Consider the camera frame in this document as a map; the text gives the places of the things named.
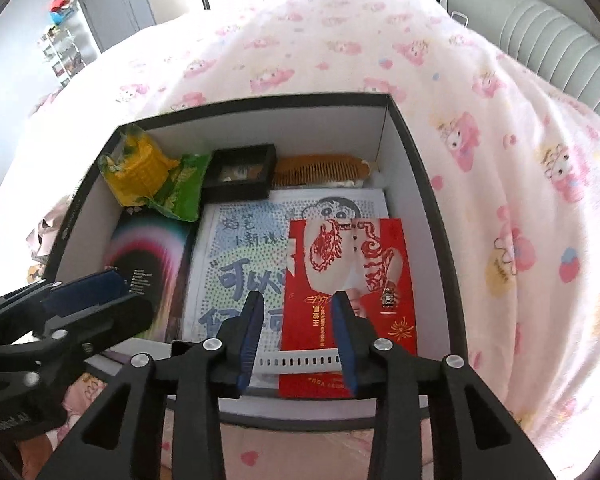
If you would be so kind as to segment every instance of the book cover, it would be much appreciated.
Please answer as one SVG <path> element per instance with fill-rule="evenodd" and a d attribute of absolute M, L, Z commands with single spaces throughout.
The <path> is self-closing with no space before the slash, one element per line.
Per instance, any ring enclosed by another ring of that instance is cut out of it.
<path fill-rule="evenodd" d="M 344 290 L 378 337 L 416 354 L 415 310 L 400 219 L 290 222 L 282 350 L 335 348 L 330 298 Z M 349 397 L 339 373 L 280 376 L 283 397 Z"/>
<path fill-rule="evenodd" d="M 140 337 L 161 342 L 180 338 L 197 227 L 149 208 L 122 211 L 104 263 L 154 306 L 154 322 Z"/>

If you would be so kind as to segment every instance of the wooden comb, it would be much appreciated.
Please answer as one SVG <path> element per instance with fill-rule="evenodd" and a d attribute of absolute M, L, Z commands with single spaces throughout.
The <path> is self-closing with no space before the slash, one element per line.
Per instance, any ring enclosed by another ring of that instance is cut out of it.
<path fill-rule="evenodd" d="M 299 155 L 278 159 L 273 187 L 323 186 L 335 182 L 365 180 L 369 165 L 351 155 Z"/>

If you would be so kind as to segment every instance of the gray seat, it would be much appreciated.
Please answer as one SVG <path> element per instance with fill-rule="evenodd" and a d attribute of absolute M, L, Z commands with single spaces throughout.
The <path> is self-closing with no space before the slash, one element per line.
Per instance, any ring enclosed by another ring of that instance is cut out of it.
<path fill-rule="evenodd" d="M 541 0 L 443 0 L 468 27 L 600 115 L 600 41 Z"/>

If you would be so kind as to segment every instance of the open box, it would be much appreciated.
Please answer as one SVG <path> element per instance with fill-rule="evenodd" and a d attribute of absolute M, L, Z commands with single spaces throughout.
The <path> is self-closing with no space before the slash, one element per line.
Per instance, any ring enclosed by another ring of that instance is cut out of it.
<path fill-rule="evenodd" d="M 466 358 L 458 280 L 440 211 L 411 134 L 389 95 L 267 96 L 190 108 L 136 124 L 172 157 L 272 143 L 278 156 L 348 153 L 374 161 L 378 172 L 369 186 L 383 188 L 390 216 L 402 219 L 418 355 Z M 103 153 L 120 147 L 123 128 L 112 134 Z M 44 277 L 70 281 L 101 270 L 121 210 L 94 163 L 72 201 Z M 148 344 L 142 351 L 155 358 L 169 355 L 167 345 Z M 370 428 L 375 401 L 288 400 L 276 397 L 275 391 L 248 390 L 239 400 L 221 400 L 220 409 L 222 420 L 244 426 L 337 431 Z"/>

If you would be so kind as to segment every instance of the red envelope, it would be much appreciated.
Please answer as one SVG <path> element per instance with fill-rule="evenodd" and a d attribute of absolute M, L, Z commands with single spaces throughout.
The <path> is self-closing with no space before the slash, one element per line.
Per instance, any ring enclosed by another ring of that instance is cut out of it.
<path fill-rule="evenodd" d="M 400 219 L 294 220 L 289 226 L 282 350 L 335 348 L 330 298 L 346 291 L 379 337 L 416 354 L 411 273 Z M 280 376 L 283 397 L 346 398 L 337 372 Z"/>

